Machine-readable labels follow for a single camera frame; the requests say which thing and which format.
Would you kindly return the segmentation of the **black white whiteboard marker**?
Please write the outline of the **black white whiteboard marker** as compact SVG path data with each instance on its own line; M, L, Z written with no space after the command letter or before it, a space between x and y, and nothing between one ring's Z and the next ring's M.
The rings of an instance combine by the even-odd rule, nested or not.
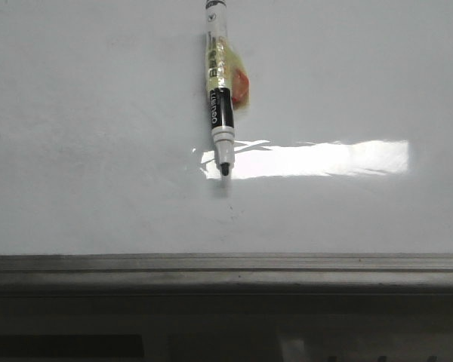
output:
M227 4L206 1L205 86L215 147L216 165L222 179L231 177L235 163L233 74L227 38Z

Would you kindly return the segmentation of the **yellowed tape with red piece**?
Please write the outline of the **yellowed tape with red piece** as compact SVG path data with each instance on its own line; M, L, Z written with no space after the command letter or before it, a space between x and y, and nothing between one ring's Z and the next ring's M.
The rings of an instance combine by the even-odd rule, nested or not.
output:
M207 92L227 87L234 110L249 104L250 81L242 58L234 51L228 38L211 32L206 35L205 83Z

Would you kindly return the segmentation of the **grey aluminium whiteboard frame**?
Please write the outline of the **grey aluminium whiteboard frame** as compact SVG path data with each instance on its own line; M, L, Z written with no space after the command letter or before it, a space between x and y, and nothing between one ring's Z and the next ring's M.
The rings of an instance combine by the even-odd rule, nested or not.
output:
M453 293L453 253L0 256L0 296Z

